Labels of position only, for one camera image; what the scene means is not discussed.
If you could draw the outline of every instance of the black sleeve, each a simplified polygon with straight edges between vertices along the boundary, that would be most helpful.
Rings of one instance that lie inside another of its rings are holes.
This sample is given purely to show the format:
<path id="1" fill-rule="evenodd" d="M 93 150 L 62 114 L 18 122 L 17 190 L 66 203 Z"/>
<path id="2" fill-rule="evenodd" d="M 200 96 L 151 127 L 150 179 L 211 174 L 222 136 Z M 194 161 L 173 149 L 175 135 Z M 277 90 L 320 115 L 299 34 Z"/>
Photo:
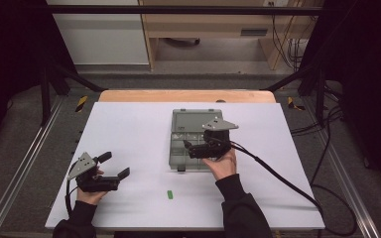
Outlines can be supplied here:
<path id="1" fill-rule="evenodd" d="M 91 224 L 96 205 L 76 201 L 68 220 L 62 220 L 55 227 L 54 238 L 94 238 L 95 228 Z"/>
<path id="2" fill-rule="evenodd" d="M 264 213 L 252 194 L 244 191 L 239 174 L 215 184 L 224 196 L 221 205 L 226 238 L 272 238 Z"/>

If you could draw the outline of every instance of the gray plastic case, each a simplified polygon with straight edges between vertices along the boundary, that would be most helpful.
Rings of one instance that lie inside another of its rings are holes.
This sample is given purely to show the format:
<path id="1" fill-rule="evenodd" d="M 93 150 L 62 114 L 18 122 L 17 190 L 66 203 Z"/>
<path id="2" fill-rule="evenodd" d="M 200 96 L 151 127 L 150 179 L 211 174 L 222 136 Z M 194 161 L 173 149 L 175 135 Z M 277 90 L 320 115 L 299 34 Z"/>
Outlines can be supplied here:
<path id="1" fill-rule="evenodd" d="M 202 125 L 215 117 L 222 119 L 219 109 L 175 109 L 172 118 L 169 165 L 172 170 L 209 170 L 201 159 L 191 159 L 184 140 L 193 145 L 205 143 Z"/>

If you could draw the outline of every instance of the green object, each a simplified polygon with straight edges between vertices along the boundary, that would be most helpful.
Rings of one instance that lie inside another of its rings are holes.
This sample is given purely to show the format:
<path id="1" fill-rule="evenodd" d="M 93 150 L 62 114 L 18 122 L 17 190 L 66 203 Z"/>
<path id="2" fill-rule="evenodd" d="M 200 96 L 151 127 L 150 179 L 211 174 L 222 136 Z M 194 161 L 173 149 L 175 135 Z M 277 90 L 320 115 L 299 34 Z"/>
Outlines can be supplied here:
<path id="1" fill-rule="evenodd" d="M 169 197 L 169 199 L 173 199 L 173 192 L 171 190 L 168 190 L 167 196 Z"/>

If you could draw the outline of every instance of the white tabletop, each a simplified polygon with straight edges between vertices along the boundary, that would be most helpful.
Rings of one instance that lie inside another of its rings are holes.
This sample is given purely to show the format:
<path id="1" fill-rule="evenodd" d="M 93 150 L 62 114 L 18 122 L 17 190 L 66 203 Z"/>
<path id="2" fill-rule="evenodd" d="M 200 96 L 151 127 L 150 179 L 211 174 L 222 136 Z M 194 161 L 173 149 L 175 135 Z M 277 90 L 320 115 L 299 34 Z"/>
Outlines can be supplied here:
<path id="1" fill-rule="evenodd" d="M 313 196 L 281 105 L 278 103 L 96 102 L 76 152 L 92 157 L 110 151 L 100 164 L 105 176 L 126 168 L 131 175 L 100 201 L 93 225 L 109 230 L 220 230 L 223 197 L 210 172 L 170 170 L 169 148 L 174 109 L 220 109 L 239 126 L 230 139 L 265 161 L 295 186 Z M 322 229 L 318 210 L 252 158 L 237 154 L 237 171 L 272 229 Z M 168 198 L 168 190 L 173 199 Z M 65 181 L 46 223 L 67 219 Z M 72 206 L 76 193 L 71 195 Z"/>

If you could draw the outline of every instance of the person's right hand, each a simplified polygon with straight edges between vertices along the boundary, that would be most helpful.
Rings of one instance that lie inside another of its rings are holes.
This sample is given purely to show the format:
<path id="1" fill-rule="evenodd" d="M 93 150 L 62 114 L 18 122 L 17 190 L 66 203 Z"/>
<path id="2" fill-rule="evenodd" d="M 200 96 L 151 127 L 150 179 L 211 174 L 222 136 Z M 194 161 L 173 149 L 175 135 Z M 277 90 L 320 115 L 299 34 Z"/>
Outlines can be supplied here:
<path id="1" fill-rule="evenodd" d="M 97 175 L 103 175 L 104 172 L 101 170 L 97 170 Z M 81 188 L 78 188 L 77 194 L 76 194 L 76 200 L 83 201 L 85 203 L 91 204 L 91 205 L 97 205 L 98 202 L 103 198 L 105 194 L 107 194 L 108 191 L 95 191 L 95 192 L 85 192 L 82 191 Z"/>
<path id="2" fill-rule="evenodd" d="M 216 180 L 224 179 L 237 173 L 237 160 L 234 148 L 231 148 L 217 161 L 209 159 L 202 160 L 212 171 Z"/>

